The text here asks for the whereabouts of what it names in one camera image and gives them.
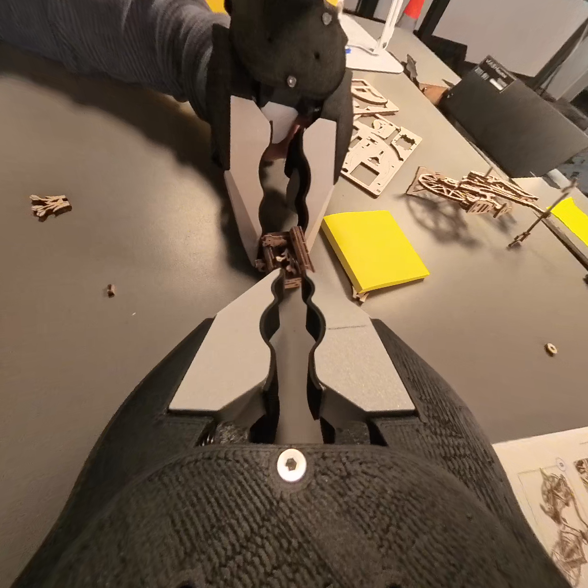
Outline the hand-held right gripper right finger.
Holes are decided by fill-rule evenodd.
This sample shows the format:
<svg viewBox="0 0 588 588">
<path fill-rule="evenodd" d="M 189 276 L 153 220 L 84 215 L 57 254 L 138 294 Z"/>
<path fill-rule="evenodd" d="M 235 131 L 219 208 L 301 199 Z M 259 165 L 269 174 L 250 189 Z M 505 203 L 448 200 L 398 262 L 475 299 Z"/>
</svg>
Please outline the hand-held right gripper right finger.
<svg viewBox="0 0 588 588">
<path fill-rule="evenodd" d="M 307 401 L 324 443 L 370 443 L 373 420 L 413 417 L 416 407 L 373 320 L 317 271 L 303 280 L 312 336 Z"/>
</svg>

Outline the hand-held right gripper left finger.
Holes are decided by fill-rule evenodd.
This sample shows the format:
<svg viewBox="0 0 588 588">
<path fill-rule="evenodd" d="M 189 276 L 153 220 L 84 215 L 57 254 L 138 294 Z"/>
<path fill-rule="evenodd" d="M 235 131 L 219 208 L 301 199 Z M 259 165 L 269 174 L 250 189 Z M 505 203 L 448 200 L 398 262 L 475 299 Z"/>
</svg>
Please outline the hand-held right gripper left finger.
<svg viewBox="0 0 588 588">
<path fill-rule="evenodd" d="M 283 271 L 275 269 L 217 313 L 169 410 L 213 417 L 274 443 L 280 414 L 276 352 Z"/>
</svg>

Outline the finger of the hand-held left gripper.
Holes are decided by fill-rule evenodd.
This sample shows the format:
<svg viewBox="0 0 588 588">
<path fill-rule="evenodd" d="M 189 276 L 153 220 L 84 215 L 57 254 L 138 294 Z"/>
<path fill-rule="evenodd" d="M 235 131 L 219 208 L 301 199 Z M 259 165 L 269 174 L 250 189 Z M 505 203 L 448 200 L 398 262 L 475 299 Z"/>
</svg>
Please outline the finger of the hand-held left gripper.
<svg viewBox="0 0 588 588">
<path fill-rule="evenodd" d="M 231 96 L 229 169 L 224 172 L 239 236 L 255 266 L 262 226 L 259 209 L 264 198 L 259 168 L 269 146 L 271 125 L 253 100 Z"/>
<path fill-rule="evenodd" d="M 290 143 L 286 194 L 298 216 L 308 251 L 312 250 L 334 190 L 336 122 L 319 118 L 300 129 Z"/>
</svg>

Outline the small wooden crate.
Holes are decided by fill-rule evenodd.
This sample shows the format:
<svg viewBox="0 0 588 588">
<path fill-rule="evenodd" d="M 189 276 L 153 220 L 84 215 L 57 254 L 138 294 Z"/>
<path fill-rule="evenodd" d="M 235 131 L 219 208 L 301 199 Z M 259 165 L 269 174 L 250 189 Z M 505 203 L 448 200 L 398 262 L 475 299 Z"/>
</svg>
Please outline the small wooden crate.
<svg viewBox="0 0 588 588">
<path fill-rule="evenodd" d="M 302 228 L 294 226 L 288 231 L 262 235 L 254 267 L 265 274 L 280 269 L 285 289 L 301 287 L 307 272 L 314 271 Z"/>
</svg>

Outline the person's left forearm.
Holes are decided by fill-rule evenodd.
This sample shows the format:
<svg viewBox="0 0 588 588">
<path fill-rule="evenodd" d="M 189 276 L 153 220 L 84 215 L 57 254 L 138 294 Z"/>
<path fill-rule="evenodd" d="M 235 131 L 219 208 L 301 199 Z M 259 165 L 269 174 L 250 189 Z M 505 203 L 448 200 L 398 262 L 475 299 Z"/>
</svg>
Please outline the person's left forearm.
<svg viewBox="0 0 588 588">
<path fill-rule="evenodd" d="M 204 121 L 214 25 L 206 1 L 1 1 L 1 40 L 82 75 L 189 102 Z"/>
</svg>

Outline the wooden bicycle model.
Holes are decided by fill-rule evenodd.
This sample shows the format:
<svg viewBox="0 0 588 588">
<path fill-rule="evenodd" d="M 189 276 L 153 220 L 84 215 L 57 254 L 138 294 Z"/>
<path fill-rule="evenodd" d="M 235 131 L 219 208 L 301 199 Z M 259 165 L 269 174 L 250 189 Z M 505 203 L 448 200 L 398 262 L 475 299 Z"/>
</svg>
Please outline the wooden bicycle model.
<svg viewBox="0 0 588 588">
<path fill-rule="evenodd" d="M 487 172 L 470 171 L 460 179 L 452 179 L 439 172 L 419 167 L 405 194 L 425 198 L 428 196 L 444 199 L 459 206 L 466 214 L 490 215 L 497 219 L 511 213 L 514 206 L 528 208 L 536 216 L 536 222 L 515 236 L 508 247 L 520 245 L 532 229 L 540 222 L 566 246 L 576 244 L 570 240 L 571 227 L 555 214 L 556 208 L 566 201 L 573 202 L 572 192 L 577 188 L 576 178 L 558 187 L 558 197 L 547 207 L 542 208 L 539 198 L 524 190 L 513 180 L 506 180 L 493 174 L 491 167 Z"/>
</svg>

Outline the model kit box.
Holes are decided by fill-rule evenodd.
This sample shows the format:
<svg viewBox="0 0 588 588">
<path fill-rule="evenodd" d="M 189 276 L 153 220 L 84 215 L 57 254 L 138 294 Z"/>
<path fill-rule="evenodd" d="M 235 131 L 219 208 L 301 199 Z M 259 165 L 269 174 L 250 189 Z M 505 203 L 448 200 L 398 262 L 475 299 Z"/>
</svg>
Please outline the model kit box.
<svg viewBox="0 0 588 588">
<path fill-rule="evenodd" d="M 584 131 L 491 56 L 440 107 L 511 178 L 541 177 L 587 149 Z"/>
</svg>

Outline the person's left hand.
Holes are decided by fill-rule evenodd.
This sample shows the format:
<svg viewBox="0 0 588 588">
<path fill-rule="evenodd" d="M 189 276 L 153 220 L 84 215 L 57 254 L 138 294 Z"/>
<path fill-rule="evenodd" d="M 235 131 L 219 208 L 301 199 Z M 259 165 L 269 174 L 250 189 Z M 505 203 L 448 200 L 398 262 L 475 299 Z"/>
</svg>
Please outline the person's left hand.
<svg viewBox="0 0 588 588">
<path fill-rule="evenodd" d="M 262 155 L 264 163 L 284 159 L 288 154 L 289 144 L 295 137 L 298 130 L 305 128 L 307 124 L 306 117 L 297 116 L 290 125 L 287 132 L 283 133 L 280 141 L 271 142 Z"/>
</svg>

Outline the wooden cut-out sheet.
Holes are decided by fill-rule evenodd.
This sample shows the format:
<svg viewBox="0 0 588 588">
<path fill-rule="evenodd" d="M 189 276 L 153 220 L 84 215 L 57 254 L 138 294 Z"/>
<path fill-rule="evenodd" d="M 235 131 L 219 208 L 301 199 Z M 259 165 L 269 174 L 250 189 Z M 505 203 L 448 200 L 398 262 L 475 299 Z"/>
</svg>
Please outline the wooden cut-out sheet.
<svg viewBox="0 0 588 588">
<path fill-rule="evenodd" d="M 382 115 L 357 116 L 342 175 L 377 198 L 421 142 L 420 136 Z"/>
<path fill-rule="evenodd" d="M 391 100 L 364 79 L 352 79 L 351 94 L 354 116 L 393 115 L 399 111 Z"/>
</svg>

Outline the white metal stand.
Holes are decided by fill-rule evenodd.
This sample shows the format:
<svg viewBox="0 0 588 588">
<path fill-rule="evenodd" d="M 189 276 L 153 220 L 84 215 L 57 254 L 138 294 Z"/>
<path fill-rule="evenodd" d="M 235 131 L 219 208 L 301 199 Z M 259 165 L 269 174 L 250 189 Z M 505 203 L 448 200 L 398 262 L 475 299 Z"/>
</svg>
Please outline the white metal stand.
<svg viewBox="0 0 588 588">
<path fill-rule="evenodd" d="M 393 35 L 394 27 L 400 16 L 403 1 L 392 1 L 386 17 L 385 25 L 382 30 L 382 34 L 377 41 L 377 44 L 373 50 L 374 54 L 379 55 L 385 51 L 387 45 Z"/>
</svg>

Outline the yellow sticky note pad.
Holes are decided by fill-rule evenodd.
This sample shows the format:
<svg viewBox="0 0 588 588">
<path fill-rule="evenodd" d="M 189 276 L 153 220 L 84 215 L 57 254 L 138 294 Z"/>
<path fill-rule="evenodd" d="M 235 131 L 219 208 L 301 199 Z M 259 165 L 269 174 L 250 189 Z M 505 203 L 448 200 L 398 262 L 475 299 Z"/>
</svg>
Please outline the yellow sticky note pad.
<svg viewBox="0 0 588 588">
<path fill-rule="evenodd" d="M 420 281 L 430 275 L 387 210 L 328 215 L 321 227 L 350 283 L 360 292 Z"/>
</svg>

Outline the instruction booklet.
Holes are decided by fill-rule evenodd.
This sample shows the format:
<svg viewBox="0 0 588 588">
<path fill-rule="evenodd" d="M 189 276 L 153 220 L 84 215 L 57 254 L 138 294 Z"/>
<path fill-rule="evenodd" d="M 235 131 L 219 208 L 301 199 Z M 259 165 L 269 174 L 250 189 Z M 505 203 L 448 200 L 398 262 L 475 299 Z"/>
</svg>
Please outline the instruction booklet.
<svg viewBox="0 0 588 588">
<path fill-rule="evenodd" d="M 587 587 L 587 428 L 493 448 L 547 553 L 572 587 Z"/>
</svg>

